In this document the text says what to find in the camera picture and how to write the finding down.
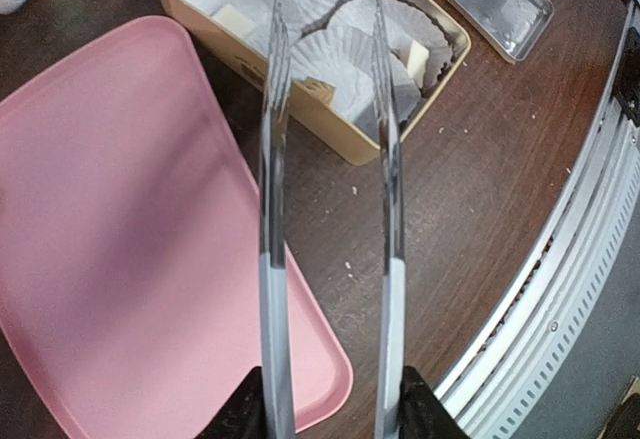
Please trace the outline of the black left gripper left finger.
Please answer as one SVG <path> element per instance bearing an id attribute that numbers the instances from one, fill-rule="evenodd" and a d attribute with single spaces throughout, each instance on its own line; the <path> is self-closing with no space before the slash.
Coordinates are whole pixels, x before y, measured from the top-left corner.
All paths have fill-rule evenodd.
<path id="1" fill-rule="evenodd" d="M 262 368 L 256 366 L 245 376 L 197 439 L 265 439 Z"/>

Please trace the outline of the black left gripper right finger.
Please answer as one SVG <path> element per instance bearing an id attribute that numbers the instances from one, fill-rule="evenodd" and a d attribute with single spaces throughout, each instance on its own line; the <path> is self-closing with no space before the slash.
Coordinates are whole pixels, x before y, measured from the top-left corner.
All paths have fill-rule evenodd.
<path id="1" fill-rule="evenodd" d="M 402 439 L 468 439 L 412 366 L 403 368 L 399 427 Z"/>

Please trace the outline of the white ridged chocolate square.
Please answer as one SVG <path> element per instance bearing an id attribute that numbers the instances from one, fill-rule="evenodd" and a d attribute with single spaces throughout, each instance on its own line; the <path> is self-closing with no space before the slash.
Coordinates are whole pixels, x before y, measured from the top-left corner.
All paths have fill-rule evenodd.
<path id="1" fill-rule="evenodd" d="M 420 42 L 413 40 L 405 57 L 405 67 L 409 76 L 421 87 L 426 72 L 430 51 Z"/>

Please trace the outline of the white chocolate bar piece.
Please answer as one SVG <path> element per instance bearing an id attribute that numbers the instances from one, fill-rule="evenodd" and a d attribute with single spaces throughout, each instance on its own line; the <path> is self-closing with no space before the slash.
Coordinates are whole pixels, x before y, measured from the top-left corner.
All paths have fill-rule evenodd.
<path id="1" fill-rule="evenodd" d="M 246 39 L 256 28 L 254 21 L 243 15 L 231 4 L 222 6 L 210 18 L 240 40 Z"/>

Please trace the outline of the light brown chocolate square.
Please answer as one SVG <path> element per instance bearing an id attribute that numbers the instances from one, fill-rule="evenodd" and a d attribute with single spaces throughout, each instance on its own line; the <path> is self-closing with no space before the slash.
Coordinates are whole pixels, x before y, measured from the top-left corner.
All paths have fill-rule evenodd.
<path id="1" fill-rule="evenodd" d="M 331 106 L 336 90 L 333 85 L 313 77 L 307 77 L 302 82 L 302 85 L 309 95 L 320 101 L 325 106 Z"/>

